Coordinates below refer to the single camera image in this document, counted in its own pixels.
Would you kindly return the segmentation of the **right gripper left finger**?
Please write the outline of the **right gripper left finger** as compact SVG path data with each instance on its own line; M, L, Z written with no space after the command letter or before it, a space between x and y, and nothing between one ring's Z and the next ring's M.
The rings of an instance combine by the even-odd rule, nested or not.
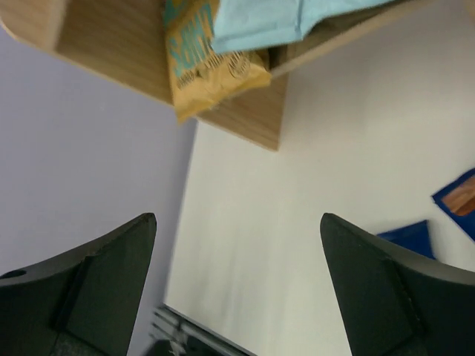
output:
M1 276L2 355L126 355L157 231L141 214Z

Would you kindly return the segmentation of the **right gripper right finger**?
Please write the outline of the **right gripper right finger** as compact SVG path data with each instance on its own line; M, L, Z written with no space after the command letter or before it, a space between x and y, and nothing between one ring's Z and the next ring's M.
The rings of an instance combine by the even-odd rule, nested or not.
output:
M474 273L335 214L320 235L353 355L473 355Z

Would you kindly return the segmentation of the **large yellow kettle chips bag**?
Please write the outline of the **large yellow kettle chips bag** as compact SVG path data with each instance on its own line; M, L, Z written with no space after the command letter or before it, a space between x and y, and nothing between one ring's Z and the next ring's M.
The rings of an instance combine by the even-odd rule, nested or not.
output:
M177 121L271 82L265 50L218 54L212 49L219 1L166 1L163 26Z

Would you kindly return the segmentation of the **light blue cassava chips bag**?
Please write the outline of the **light blue cassava chips bag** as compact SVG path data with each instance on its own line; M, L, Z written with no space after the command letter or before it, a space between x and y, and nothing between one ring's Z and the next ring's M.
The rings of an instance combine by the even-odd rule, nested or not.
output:
M257 50L302 40L320 21L386 4L380 0L230 0L214 18L215 53Z

